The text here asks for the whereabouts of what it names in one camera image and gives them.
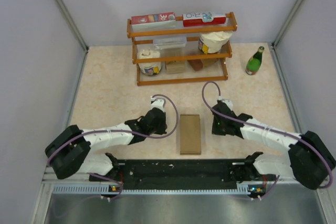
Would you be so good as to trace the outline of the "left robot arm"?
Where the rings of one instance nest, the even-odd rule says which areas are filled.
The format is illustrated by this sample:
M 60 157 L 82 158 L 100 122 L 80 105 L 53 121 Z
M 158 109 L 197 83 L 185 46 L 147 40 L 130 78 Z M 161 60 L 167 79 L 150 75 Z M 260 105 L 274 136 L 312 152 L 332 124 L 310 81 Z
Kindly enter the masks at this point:
M 114 180 L 119 174 L 117 160 L 103 150 L 140 143 L 152 134 L 165 134 L 166 129 L 166 113 L 152 108 L 145 116 L 108 128 L 81 130 L 71 125 L 46 147 L 45 154 L 58 179 L 80 172 Z

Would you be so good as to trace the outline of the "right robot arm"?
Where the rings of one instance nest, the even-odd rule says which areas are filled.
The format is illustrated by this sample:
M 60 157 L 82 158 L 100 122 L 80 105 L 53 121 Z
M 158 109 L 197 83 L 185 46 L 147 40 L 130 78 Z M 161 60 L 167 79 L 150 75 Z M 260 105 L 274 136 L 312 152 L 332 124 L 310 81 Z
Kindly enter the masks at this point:
M 311 190 L 332 184 L 335 159 L 315 132 L 288 133 L 263 124 L 251 115 L 236 115 L 232 102 L 227 99 L 218 100 L 211 111 L 213 134 L 256 141 L 279 153 L 260 152 L 247 157 L 250 163 L 245 166 L 245 174 L 248 178 L 256 180 L 266 174 L 292 177 Z

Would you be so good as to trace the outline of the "brown cardboard box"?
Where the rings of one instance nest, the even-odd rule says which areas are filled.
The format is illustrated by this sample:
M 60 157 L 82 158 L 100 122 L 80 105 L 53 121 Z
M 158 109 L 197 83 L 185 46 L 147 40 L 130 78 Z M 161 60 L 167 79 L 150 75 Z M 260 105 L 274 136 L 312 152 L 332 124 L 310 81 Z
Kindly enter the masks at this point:
M 201 120 L 199 114 L 180 116 L 180 154 L 201 155 Z

